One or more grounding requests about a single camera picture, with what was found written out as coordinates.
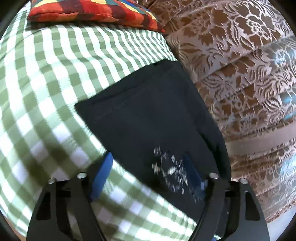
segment brown floral curtain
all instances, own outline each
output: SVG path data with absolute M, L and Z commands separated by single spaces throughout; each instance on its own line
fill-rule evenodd
M 227 142 L 296 121 L 296 37 L 267 0 L 140 0 L 163 25 Z M 294 139 L 231 156 L 232 177 L 247 178 L 267 222 L 296 202 Z

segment floral pattern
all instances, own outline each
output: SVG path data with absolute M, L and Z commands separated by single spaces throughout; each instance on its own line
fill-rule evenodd
M 296 37 L 267 0 L 143 0 L 227 142 L 296 121 Z M 296 139 L 232 156 L 267 222 L 296 204 Z

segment multicolored checkered cushion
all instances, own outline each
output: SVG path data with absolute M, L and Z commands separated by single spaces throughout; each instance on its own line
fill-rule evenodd
M 163 32 L 156 17 L 133 0 L 32 0 L 34 22 L 99 21 Z

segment green and white checkered cloth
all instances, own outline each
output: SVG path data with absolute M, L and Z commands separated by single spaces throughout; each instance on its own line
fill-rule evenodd
M 28 23 L 29 11 L 30 3 L 0 40 L 0 210 L 23 235 L 47 180 L 69 179 L 105 153 L 74 104 L 146 65 L 176 60 L 160 33 Z M 92 207 L 114 240 L 188 240 L 196 226 L 116 161 Z

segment green checkered fabric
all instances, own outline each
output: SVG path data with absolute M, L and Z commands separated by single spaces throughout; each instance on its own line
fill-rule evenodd
M 47 180 L 69 179 L 105 153 L 74 104 L 146 65 L 176 60 L 160 33 L 31 24 L 29 10 L 0 40 L 0 209 L 23 235 Z M 196 225 L 116 161 L 92 207 L 112 240 L 188 240 Z M 70 223 L 79 235 L 71 215 Z

